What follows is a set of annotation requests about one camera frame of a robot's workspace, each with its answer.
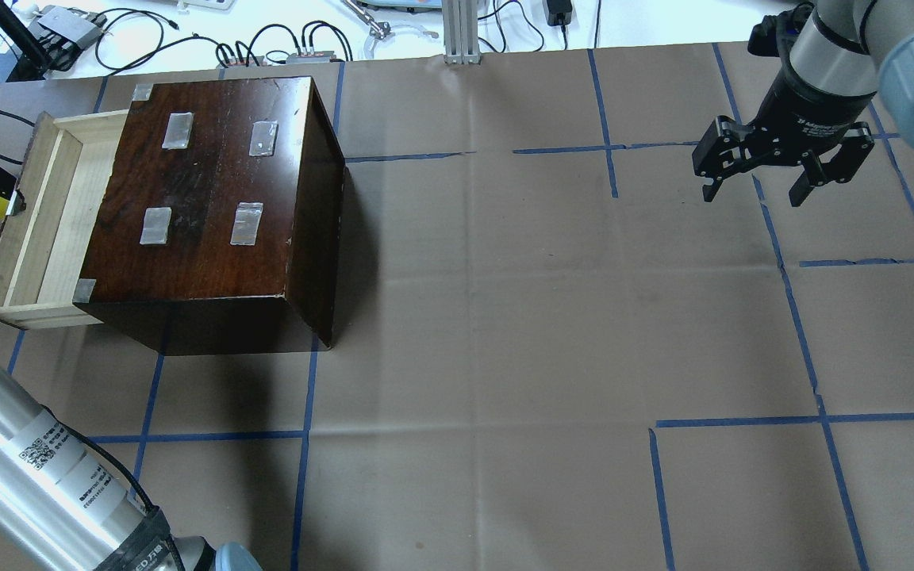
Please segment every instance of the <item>table surface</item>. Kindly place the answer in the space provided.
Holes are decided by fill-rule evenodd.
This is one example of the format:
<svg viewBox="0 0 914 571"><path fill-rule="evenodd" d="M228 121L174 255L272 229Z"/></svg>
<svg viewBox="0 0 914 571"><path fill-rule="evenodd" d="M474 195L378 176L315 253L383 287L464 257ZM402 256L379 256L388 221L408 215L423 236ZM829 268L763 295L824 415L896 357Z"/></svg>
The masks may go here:
<svg viewBox="0 0 914 571"><path fill-rule="evenodd" d="M0 325L0 362L177 534L268 570L914 569L914 151L871 109L850 184L792 209L797 171L762 167L706 205L693 142L776 69L742 44L297 68L355 180L336 347ZM0 120L0 151L28 136ZM0 536L0 569L32 567Z"/></svg>

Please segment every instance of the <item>sticker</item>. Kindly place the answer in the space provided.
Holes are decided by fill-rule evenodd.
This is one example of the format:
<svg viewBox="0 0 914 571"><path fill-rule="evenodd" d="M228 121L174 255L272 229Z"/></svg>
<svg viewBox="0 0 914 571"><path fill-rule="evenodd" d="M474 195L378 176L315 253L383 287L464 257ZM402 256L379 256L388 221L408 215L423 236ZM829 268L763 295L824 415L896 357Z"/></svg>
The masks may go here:
<svg viewBox="0 0 914 571"><path fill-rule="evenodd" d="M83 444L48 411L41 411L30 420L25 429L12 437L8 447L28 473L50 484L62 480L86 452Z"/></svg>
<svg viewBox="0 0 914 571"><path fill-rule="evenodd" d="M126 496L124 485L90 455L83 456L83 460L62 478L59 490L63 496L75 501L83 514L95 523L108 519Z"/></svg>
<svg viewBox="0 0 914 571"><path fill-rule="evenodd" d="M5 448L41 487L54 489L94 523L105 521L126 496L125 486L48 411L41 411Z"/></svg>
<svg viewBox="0 0 914 571"><path fill-rule="evenodd" d="M256 245L261 216L262 202L239 202L239 207L235 210L235 224L232 225L232 246Z"/></svg>

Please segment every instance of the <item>electronic device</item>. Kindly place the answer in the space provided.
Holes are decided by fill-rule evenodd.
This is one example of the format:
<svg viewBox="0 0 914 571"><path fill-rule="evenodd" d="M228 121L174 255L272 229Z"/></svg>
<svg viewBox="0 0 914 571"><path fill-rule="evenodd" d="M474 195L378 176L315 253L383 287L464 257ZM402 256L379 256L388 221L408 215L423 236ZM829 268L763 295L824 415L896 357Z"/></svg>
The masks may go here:
<svg viewBox="0 0 914 571"><path fill-rule="evenodd" d="M793 206L815 188L849 182L875 145L858 119L878 91L914 148L914 2L802 2L765 17L747 50L780 58L781 70L754 120L718 116L693 151L693 173L710 178L705 201L726 178L761 165L802 166Z"/></svg>

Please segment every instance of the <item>wooden drawer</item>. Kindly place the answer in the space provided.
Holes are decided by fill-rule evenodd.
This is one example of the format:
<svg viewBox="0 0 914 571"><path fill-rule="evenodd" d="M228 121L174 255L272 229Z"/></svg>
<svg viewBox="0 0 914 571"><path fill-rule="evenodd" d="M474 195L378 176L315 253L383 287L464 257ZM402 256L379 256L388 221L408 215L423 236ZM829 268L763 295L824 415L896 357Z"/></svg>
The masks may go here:
<svg viewBox="0 0 914 571"><path fill-rule="evenodd" d="M0 321L98 323L72 304L126 112L37 121L18 187L28 207L0 231Z"/></svg>

